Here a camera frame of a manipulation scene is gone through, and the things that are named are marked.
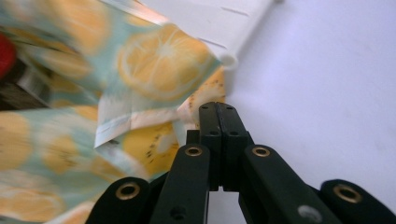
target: black plastic part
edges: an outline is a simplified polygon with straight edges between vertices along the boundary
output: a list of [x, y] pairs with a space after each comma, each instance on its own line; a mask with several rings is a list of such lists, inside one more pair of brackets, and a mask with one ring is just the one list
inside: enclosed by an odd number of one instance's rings
[[254, 194], [269, 215], [269, 223], [341, 223], [272, 148], [247, 147], [243, 169]]
[[150, 224], [206, 223], [209, 161], [204, 146], [189, 144], [178, 150]]
[[239, 191], [240, 158], [248, 146], [249, 134], [236, 109], [217, 104], [222, 136], [222, 183], [224, 191]]
[[319, 196], [344, 223], [396, 223], [396, 216], [384, 204], [345, 180], [324, 182]]
[[250, 181], [247, 179], [242, 179], [241, 181], [243, 184], [241, 184], [239, 190], [238, 202], [245, 221], [247, 224], [268, 223], [268, 214], [265, 212], [265, 208], [255, 193], [253, 186], [251, 186]]
[[[139, 187], [135, 197], [121, 200], [117, 197], [117, 191], [126, 183], [134, 183]], [[146, 202], [149, 197], [149, 183], [140, 178], [125, 177], [108, 187], [93, 207], [87, 224], [107, 223], [144, 223]]]
[[187, 130], [186, 145], [199, 144], [199, 142], [200, 142], [199, 130]]
[[219, 190], [221, 182], [221, 129], [217, 112], [218, 103], [207, 103], [199, 108], [200, 144], [210, 149], [210, 190]]

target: patterned cloth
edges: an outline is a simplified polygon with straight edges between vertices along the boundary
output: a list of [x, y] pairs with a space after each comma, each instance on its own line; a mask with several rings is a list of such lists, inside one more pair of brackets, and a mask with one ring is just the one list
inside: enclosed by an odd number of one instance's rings
[[0, 113], [0, 223], [83, 223], [110, 183], [169, 170], [198, 106], [224, 101], [202, 42], [123, 2], [0, 2], [0, 32], [52, 106]]

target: lemon slice print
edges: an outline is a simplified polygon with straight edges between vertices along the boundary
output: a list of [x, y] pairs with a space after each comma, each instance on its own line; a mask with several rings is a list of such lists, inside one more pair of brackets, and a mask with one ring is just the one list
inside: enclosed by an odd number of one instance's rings
[[173, 24], [132, 35], [118, 59], [121, 78], [133, 90], [159, 101], [172, 101], [193, 90], [211, 61], [206, 46]]
[[77, 54], [49, 49], [43, 52], [42, 59], [46, 67], [69, 79], [82, 79], [92, 70], [87, 61]]
[[123, 148], [153, 176], [170, 169], [178, 143], [172, 123], [168, 122], [130, 131], [125, 136]]
[[35, 140], [43, 163], [57, 175], [81, 169], [87, 155], [81, 150], [93, 150], [96, 121], [59, 109], [56, 117], [40, 120]]
[[29, 124], [22, 115], [0, 113], [0, 171], [16, 169], [32, 153]]
[[55, 194], [38, 190], [5, 188], [0, 194], [0, 214], [22, 221], [48, 221], [64, 210]]
[[48, 13], [58, 25], [74, 37], [78, 48], [94, 54], [110, 35], [109, 17], [106, 6], [97, 0], [48, 1], [55, 13]]

